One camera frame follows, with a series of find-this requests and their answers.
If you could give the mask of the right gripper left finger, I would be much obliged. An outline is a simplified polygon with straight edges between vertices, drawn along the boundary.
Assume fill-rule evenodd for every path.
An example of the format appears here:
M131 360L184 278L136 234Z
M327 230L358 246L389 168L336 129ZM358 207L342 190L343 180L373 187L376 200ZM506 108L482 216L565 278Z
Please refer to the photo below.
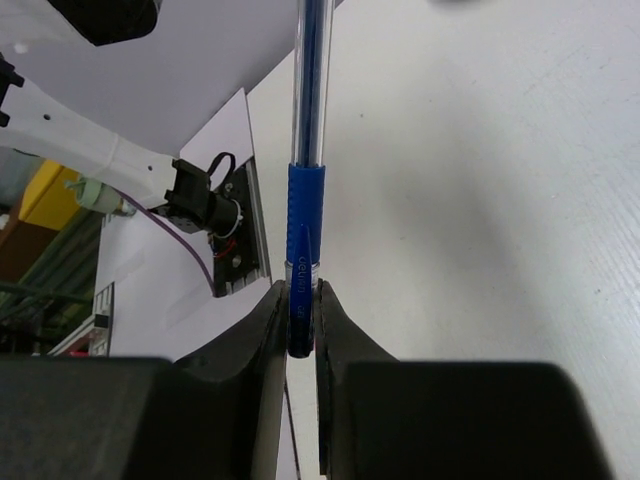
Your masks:
M272 479L287 293L177 361L1 360L5 479Z

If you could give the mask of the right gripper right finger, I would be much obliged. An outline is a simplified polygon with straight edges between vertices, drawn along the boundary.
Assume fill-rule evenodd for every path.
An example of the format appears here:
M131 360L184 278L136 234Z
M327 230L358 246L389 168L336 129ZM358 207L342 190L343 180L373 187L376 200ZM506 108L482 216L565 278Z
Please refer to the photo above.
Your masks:
M609 479L572 379L547 362L401 361L322 282L319 469L329 479Z

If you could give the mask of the blue pen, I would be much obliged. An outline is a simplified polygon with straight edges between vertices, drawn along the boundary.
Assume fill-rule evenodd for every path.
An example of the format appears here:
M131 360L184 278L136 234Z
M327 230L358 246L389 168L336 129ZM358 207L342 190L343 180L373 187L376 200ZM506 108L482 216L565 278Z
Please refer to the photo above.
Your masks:
M329 59L335 3L300 1L294 49L292 153L288 167L286 277L293 276L299 227L310 236L312 272L320 261Z

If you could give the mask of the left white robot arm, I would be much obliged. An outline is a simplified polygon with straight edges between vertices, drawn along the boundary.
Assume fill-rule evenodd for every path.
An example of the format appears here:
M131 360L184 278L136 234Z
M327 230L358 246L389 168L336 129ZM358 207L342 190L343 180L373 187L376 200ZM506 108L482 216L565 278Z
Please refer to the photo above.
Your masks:
M158 1L4 1L1 48L37 43L104 47L150 34ZM215 206L209 174L142 147L48 94L1 60L1 144L60 162L179 227L199 229Z

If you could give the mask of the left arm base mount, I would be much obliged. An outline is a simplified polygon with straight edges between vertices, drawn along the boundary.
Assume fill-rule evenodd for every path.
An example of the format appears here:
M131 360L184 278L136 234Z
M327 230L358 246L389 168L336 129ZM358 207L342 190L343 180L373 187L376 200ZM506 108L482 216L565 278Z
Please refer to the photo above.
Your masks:
M184 233L204 232L212 252L213 296L222 298L262 273L248 167L221 152L205 170L175 159L174 185L153 212Z

